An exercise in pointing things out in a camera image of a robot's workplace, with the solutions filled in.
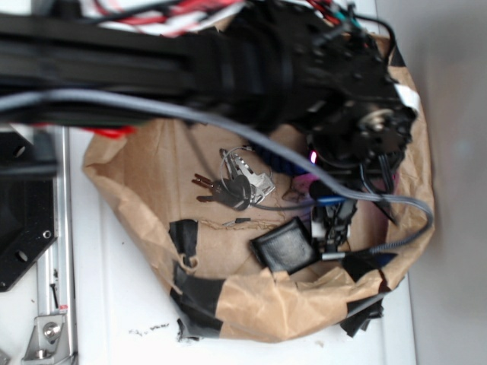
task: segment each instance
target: gray wall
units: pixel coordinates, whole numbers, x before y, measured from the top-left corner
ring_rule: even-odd
[[[437,232],[410,272],[419,365],[487,359],[487,1],[377,0],[422,95]]]

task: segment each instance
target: brown paper bag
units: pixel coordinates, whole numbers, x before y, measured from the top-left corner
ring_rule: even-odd
[[[414,87],[404,67],[391,67],[392,76]],[[428,133],[423,114],[412,128],[413,143],[399,169],[397,194],[425,200],[433,207]],[[304,137],[282,126],[273,138],[300,151]],[[218,203],[201,203],[207,195],[191,183],[199,173],[218,178],[219,148],[246,144],[242,138],[208,125],[188,128],[177,120],[155,120],[134,135],[114,141],[96,136],[85,155],[84,171],[110,204],[143,251],[152,270],[171,295],[188,336],[284,341],[341,322],[404,278],[422,254],[432,230],[414,243],[393,251],[392,261],[359,277],[338,263],[319,262],[289,276],[263,268],[249,241],[290,221],[306,219],[306,211],[237,212]],[[259,158],[242,152],[257,173],[268,171]],[[276,190],[266,205],[284,206],[287,176],[275,174]],[[403,206],[394,207],[400,225],[387,226],[370,203],[360,202],[352,221],[349,248],[397,240],[419,229],[425,218]],[[223,224],[238,217],[243,224]]]

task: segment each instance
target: silver key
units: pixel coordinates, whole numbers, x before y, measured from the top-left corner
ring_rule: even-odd
[[[237,165],[232,157],[232,154],[229,154],[227,150],[220,148],[220,156],[225,160],[225,166],[227,167],[228,177],[233,180],[238,175],[241,175],[240,171],[237,169]]]
[[[242,175],[248,178],[250,184],[255,187],[255,199],[253,199],[252,203],[260,203],[275,189],[275,184],[269,175],[266,173],[260,173],[259,175],[254,173],[250,166],[238,154],[232,154],[232,159]]]
[[[238,155],[229,154],[227,150],[221,148],[220,149],[220,156],[221,156],[221,158],[224,159],[225,166],[227,167],[228,176],[230,177],[230,179],[235,179],[237,176],[244,176],[242,174],[241,169],[239,168],[239,166],[235,162],[235,156],[238,156]],[[250,188],[251,188],[251,202],[252,203],[258,204],[262,200],[264,200],[266,195],[262,192],[262,190],[260,190],[259,188],[257,188],[254,185],[251,185]]]
[[[210,189],[212,194],[207,196],[197,196],[199,202],[218,202],[226,205],[236,211],[247,209],[250,205],[251,188],[248,179],[245,176],[238,176],[234,180],[224,179],[221,181],[211,181],[207,177],[195,174],[192,180],[196,185]]]

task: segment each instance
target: silver screw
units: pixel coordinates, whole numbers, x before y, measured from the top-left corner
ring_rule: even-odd
[[[386,121],[380,116],[375,116],[369,122],[369,126],[376,132],[380,132],[384,129],[384,123]]]
[[[36,351],[36,359],[45,359],[48,356],[49,356],[49,354],[48,354],[47,350],[44,350],[43,348]]]
[[[44,326],[44,336],[49,340],[56,340],[61,335],[61,326],[54,322],[49,322]]]

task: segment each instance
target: black metal plate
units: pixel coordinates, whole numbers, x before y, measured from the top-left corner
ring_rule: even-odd
[[[2,165],[29,160],[32,150],[19,134],[0,133]],[[0,180],[0,292],[10,290],[54,240],[53,181]]]

